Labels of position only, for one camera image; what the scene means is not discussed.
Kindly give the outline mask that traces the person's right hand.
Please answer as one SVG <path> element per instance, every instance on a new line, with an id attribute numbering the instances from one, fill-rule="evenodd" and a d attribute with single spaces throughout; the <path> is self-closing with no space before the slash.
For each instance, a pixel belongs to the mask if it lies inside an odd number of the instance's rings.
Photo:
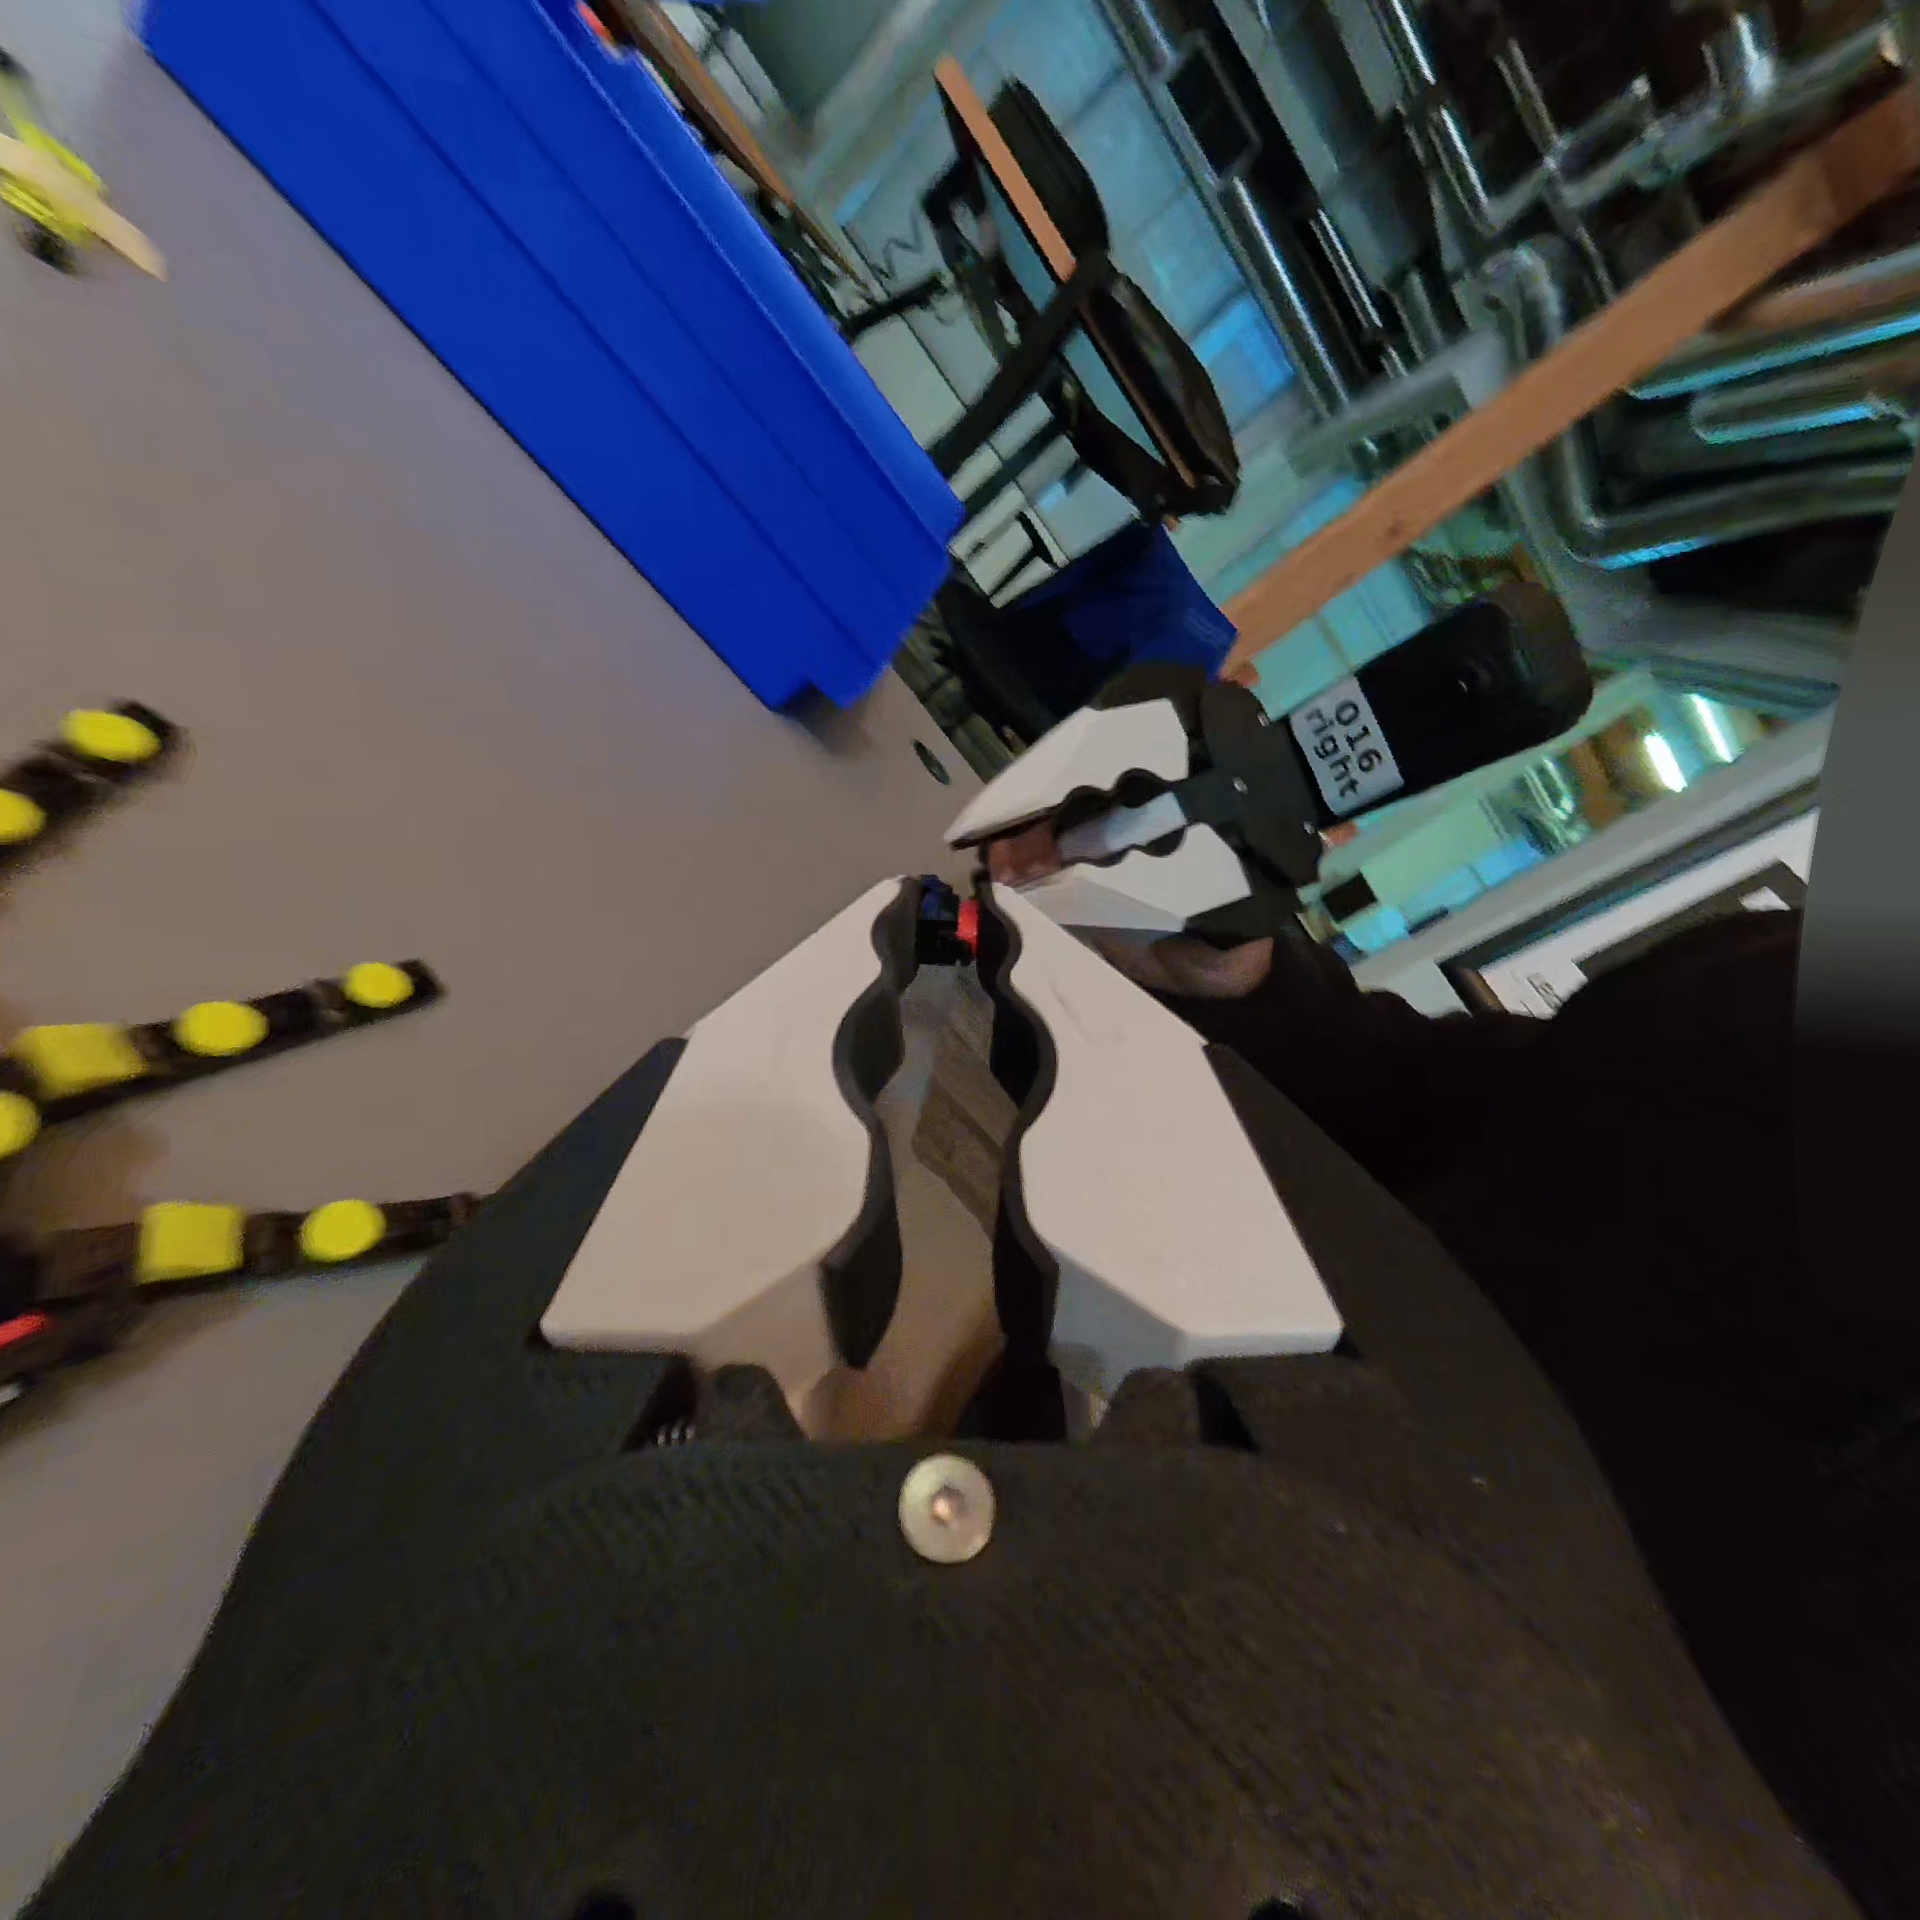
<path id="1" fill-rule="evenodd" d="M 1191 934 L 1103 931 L 1093 949 L 1142 993 L 1163 1000 L 1241 1003 L 1270 995 L 1277 944 L 1270 936 L 1213 946 Z"/>

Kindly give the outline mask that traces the person's black sweater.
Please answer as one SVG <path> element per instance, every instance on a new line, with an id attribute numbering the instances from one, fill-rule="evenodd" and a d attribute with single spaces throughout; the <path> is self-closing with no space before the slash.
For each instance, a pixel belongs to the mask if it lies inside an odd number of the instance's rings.
<path id="1" fill-rule="evenodd" d="M 1870 1917 L 1916 1917 L 1916 1335 L 1818 1303 L 1786 1043 L 1437 1021 L 1448 1225 L 1709 1690 Z"/>

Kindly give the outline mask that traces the wooden beam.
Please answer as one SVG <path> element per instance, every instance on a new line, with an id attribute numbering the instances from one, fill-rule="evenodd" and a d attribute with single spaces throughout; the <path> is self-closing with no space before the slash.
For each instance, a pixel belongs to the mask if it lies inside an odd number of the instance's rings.
<path id="1" fill-rule="evenodd" d="M 1241 589 L 1227 604 L 1235 642 L 1219 676 L 1244 681 L 1268 647 L 1732 315 L 1901 189 L 1916 169 L 1916 87 L 1908 83 L 1800 151 L 1716 225 Z"/>

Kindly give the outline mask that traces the blue plastic bin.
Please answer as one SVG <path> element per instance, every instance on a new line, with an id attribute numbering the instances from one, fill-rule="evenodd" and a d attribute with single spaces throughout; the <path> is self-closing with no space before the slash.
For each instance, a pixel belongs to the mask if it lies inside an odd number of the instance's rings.
<path id="1" fill-rule="evenodd" d="M 1235 625 L 1159 523 L 1127 523 L 1002 609 L 1020 676 L 1065 717 L 1123 671 L 1217 671 Z"/>
<path id="2" fill-rule="evenodd" d="M 870 693 L 957 498 L 575 8 L 162 2 L 140 39 L 766 709 Z"/>

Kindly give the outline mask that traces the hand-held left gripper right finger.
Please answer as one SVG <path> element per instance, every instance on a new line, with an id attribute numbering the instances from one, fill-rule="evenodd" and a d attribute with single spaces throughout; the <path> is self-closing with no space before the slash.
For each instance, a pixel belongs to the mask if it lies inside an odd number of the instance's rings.
<path id="1" fill-rule="evenodd" d="M 1067 1437 L 1133 1374 L 1322 1356 L 1343 1321 L 1221 1079 L 1227 1056 L 1018 893 L 977 893 L 1014 1103 L 977 1434 Z"/>

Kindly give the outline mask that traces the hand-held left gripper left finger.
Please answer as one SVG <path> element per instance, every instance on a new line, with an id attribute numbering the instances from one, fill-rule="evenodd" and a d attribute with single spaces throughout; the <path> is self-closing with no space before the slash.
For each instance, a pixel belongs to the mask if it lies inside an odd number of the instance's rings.
<path id="1" fill-rule="evenodd" d="M 885 1098 L 921 880 L 883 878 L 700 1019 L 540 1315 L 582 1356 L 758 1368 L 809 1437 L 897 1437 L 874 1380 L 899 1307 Z"/>

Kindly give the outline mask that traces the black yellow lego scorpion model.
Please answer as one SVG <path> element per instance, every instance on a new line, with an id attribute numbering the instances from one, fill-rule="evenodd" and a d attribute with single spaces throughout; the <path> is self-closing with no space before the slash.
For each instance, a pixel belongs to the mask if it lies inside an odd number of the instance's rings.
<path id="1" fill-rule="evenodd" d="M 2 865 L 12 880 L 180 759 L 184 732 L 140 702 L 69 709 L 4 762 Z M 17 1165 L 53 1130 L 437 1007 L 426 962 L 361 961 L 252 999 L 207 999 L 159 1021 L 66 1021 L 4 1031 L 2 1155 Z M 4 1237 L 2 1399 L 12 1410 L 58 1374 L 105 1356 L 156 1303 L 437 1253 L 482 1196 L 336 1198 L 250 1213 L 156 1203 L 101 1226 Z"/>

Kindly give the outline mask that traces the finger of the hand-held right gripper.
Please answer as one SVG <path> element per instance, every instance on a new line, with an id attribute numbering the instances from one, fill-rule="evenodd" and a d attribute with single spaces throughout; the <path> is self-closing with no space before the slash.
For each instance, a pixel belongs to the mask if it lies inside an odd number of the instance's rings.
<path id="1" fill-rule="evenodd" d="M 1279 931 L 1279 887 L 1171 794 L 992 794 L 986 912 L 1010 940 L 1245 946 Z"/>
<path id="2" fill-rule="evenodd" d="M 1110 797 L 1131 777 L 1176 784 L 1189 768 L 1187 724 L 1174 702 L 1080 709 L 987 780 L 943 841 L 949 850 L 977 848 L 1057 815 L 1073 794 Z"/>

